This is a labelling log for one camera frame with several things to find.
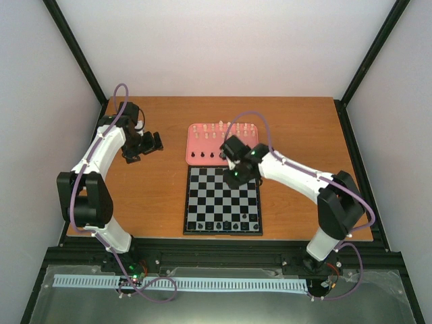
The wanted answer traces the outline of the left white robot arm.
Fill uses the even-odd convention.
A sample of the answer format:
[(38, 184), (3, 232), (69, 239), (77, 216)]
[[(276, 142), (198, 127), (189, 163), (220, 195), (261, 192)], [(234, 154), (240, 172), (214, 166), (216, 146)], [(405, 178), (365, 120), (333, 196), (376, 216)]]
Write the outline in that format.
[(139, 267), (140, 254), (131, 249), (132, 235), (114, 217), (113, 199), (105, 178), (118, 151), (126, 163), (142, 155), (163, 150), (158, 132), (145, 132), (135, 117), (103, 117), (97, 133), (78, 164), (57, 176), (57, 190), (63, 218), (79, 233), (96, 237), (109, 252), (118, 253), (116, 262), (124, 271)]

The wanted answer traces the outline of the black queen chess piece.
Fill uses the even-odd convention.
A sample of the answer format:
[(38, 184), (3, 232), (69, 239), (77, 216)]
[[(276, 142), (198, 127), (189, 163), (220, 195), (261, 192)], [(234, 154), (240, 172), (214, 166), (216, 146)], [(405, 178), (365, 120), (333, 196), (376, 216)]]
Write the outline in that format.
[(224, 230), (230, 230), (231, 229), (231, 223), (229, 221), (223, 222), (223, 229)]

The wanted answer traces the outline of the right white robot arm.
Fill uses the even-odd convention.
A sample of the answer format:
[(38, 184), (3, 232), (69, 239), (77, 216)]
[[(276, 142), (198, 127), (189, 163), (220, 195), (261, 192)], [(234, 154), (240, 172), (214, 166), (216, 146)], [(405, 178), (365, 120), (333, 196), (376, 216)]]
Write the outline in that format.
[(304, 257), (304, 266), (311, 271), (342, 246), (366, 211), (352, 176), (345, 171), (320, 172), (261, 143), (251, 148), (238, 140), (226, 140), (220, 150), (228, 163), (223, 179), (229, 188), (239, 188), (252, 179), (273, 180), (316, 204), (319, 225)]

